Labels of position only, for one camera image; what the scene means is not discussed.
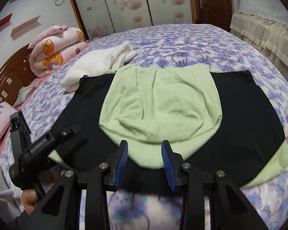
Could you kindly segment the left hand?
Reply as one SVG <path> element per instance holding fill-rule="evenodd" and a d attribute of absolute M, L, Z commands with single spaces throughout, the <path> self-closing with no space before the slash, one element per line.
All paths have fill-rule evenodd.
<path fill-rule="evenodd" d="M 28 215 L 30 215 L 37 206 L 38 195 L 35 190 L 24 190 L 21 198 L 23 207 Z"/>

